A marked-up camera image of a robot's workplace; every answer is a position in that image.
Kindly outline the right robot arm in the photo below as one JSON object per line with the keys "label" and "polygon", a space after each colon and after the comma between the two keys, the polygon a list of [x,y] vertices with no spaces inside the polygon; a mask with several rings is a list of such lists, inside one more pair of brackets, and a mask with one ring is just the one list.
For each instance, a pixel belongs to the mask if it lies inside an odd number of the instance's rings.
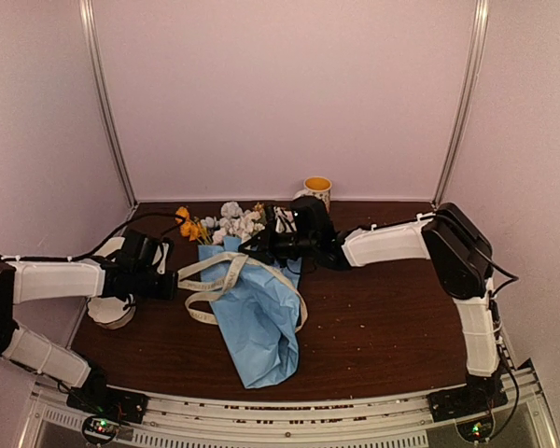
{"label": "right robot arm", "polygon": [[444,292],[453,299],[467,353],[467,385],[460,391],[466,411],[480,411],[496,395],[501,374],[501,319],[495,303],[492,246],[453,203],[400,223],[336,231],[321,200],[302,196],[290,203],[293,230],[276,228],[266,210],[262,231],[240,244],[240,252],[266,264],[287,266],[309,257],[321,267],[346,271],[402,259],[428,259]]}

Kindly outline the right aluminium corner post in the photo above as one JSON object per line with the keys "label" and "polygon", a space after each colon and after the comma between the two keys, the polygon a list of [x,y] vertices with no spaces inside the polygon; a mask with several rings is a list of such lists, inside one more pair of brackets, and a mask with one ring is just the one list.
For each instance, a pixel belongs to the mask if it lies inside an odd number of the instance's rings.
{"label": "right aluminium corner post", "polygon": [[461,148],[468,124],[472,100],[480,76],[485,41],[489,24],[490,2],[477,0],[469,39],[469,51],[463,76],[461,92],[455,112],[455,120],[449,137],[440,178],[435,189],[432,206],[437,208],[444,200],[446,191],[455,169],[456,159]]}

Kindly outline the aluminium corner post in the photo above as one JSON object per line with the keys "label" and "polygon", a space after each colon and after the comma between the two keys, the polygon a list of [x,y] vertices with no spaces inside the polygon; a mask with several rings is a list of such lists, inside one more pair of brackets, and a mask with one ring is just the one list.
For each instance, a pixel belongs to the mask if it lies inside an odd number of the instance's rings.
{"label": "aluminium corner post", "polygon": [[469,51],[463,76],[461,92],[455,112],[455,120],[449,137],[440,178],[435,189],[432,206],[437,208],[444,200],[446,191],[455,169],[456,159],[461,148],[468,124],[472,100],[480,76],[485,41],[489,24],[490,2],[477,0],[469,39]]}
{"label": "aluminium corner post", "polygon": [[122,154],[113,109],[108,95],[105,70],[95,23],[93,2],[91,0],[80,0],[78,4],[106,141],[126,203],[129,207],[133,208],[137,206],[137,199],[133,190],[127,164]]}

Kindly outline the blue fake flower stems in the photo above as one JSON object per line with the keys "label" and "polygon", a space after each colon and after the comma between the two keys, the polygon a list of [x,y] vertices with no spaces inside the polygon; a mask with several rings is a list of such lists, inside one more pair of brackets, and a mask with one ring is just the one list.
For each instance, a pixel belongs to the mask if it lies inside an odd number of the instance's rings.
{"label": "blue fake flower stems", "polygon": [[207,228],[209,237],[206,245],[221,245],[225,237],[236,237],[245,242],[253,235],[243,229],[242,217],[246,210],[238,202],[222,204],[218,217],[205,217],[199,220]]}

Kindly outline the front aluminium rail base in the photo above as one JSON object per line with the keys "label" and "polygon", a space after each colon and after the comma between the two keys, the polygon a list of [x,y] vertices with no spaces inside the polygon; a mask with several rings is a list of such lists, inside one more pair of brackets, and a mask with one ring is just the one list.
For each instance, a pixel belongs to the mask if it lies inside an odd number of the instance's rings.
{"label": "front aluminium rail base", "polygon": [[426,391],[369,399],[248,402],[150,393],[141,423],[110,447],[471,447],[469,431],[493,423],[490,447],[557,447],[560,439],[531,368],[503,375],[508,401],[438,421]]}

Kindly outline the cream ribbon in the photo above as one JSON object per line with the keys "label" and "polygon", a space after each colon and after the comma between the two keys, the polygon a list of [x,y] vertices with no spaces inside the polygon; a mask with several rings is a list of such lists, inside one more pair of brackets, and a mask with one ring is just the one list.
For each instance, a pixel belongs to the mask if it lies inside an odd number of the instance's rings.
{"label": "cream ribbon", "polygon": [[[193,275],[201,273],[202,271],[214,267],[222,262],[228,262],[230,264],[225,276],[212,282],[190,280]],[[263,269],[282,285],[287,287],[291,292],[297,295],[300,300],[300,322],[296,325],[295,332],[298,333],[309,317],[306,302],[300,292],[279,269],[252,259],[246,254],[234,252],[223,252],[217,254],[210,259],[190,264],[189,266],[176,272],[176,287],[178,289],[193,291],[193,294],[185,300],[185,308],[188,311],[189,316],[197,322],[217,326],[218,321],[214,314],[193,309],[191,305],[196,302],[218,301],[224,294],[235,287],[240,278],[240,273],[246,265],[256,266]]]}

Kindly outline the left aluminium corner post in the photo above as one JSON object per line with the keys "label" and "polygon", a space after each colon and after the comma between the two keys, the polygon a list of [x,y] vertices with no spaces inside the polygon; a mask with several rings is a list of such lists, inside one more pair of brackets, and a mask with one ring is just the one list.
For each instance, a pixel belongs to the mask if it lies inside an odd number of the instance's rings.
{"label": "left aluminium corner post", "polygon": [[133,208],[137,206],[137,199],[133,190],[127,164],[122,154],[113,109],[108,95],[105,70],[95,23],[93,2],[91,0],[80,0],[78,4],[106,141],[126,203],[129,207]]}

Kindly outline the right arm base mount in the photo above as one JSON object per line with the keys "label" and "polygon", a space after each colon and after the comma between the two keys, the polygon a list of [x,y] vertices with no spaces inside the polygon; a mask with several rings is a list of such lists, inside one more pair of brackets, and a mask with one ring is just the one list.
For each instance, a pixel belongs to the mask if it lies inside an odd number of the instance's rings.
{"label": "right arm base mount", "polygon": [[462,386],[432,392],[427,401],[433,421],[442,422],[489,413],[509,400],[500,380],[481,378],[479,382],[468,379]]}

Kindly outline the floral ceramic mug yellow inside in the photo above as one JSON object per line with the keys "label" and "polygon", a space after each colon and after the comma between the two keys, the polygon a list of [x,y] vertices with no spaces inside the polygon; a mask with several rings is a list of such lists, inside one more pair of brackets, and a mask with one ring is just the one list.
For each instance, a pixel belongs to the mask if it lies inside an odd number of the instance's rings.
{"label": "floral ceramic mug yellow inside", "polygon": [[308,177],[303,181],[302,189],[293,195],[293,200],[303,196],[312,196],[322,201],[326,210],[330,210],[332,183],[323,176]]}

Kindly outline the blue wrapping paper sheet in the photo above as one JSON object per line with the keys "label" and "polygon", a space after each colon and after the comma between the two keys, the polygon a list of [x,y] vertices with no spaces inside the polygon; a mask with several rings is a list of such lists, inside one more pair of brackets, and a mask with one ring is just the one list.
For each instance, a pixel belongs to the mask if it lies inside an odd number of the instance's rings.
{"label": "blue wrapping paper sheet", "polygon": [[247,389],[278,385],[295,373],[301,323],[301,260],[281,273],[286,286],[260,266],[246,264],[235,286],[210,304],[232,362]]}

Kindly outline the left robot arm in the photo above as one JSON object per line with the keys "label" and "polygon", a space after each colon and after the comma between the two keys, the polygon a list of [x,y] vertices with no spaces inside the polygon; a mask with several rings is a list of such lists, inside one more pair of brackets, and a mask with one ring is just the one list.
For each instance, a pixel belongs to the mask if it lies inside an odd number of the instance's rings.
{"label": "left robot arm", "polygon": [[105,374],[66,338],[83,312],[102,328],[120,329],[138,300],[172,299],[176,275],[166,264],[173,249],[168,238],[128,231],[83,256],[0,254],[0,358],[78,390],[94,413],[109,413],[116,396]]}

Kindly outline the orange fake flower stem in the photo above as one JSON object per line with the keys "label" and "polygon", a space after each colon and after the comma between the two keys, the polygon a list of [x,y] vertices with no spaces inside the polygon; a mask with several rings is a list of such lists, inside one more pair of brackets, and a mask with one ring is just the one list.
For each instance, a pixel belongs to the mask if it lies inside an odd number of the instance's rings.
{"label": "orange fake flower stem", "polygon": [[175,223],[180,234],[189,241],[198,242],[202,245],[208,243],[209,233],[207,228],[198,218],[190,214],[187,207],[180,206],[175,211]]}

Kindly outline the white scalloped dish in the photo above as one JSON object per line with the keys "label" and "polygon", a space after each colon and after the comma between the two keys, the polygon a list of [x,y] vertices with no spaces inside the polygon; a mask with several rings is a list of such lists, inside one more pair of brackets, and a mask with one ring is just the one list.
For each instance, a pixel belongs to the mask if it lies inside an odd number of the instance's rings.
{"label": "white scalloped dish", "polygon": [[135,305],[117,298],[91,298],[87,304],[88,316],[104,329],[120,329],[134,317]]}

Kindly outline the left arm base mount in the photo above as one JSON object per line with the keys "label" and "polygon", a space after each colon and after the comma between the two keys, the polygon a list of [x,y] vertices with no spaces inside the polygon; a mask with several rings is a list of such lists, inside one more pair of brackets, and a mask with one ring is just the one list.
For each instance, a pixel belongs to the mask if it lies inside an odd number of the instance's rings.
{"label": "left arm base mount", "polygon": [[145,416],[148,396],[107,386],[103,393],[81,388],[66,388],[66,405],[70,408],[104,417],[123,424],[141,424]]}

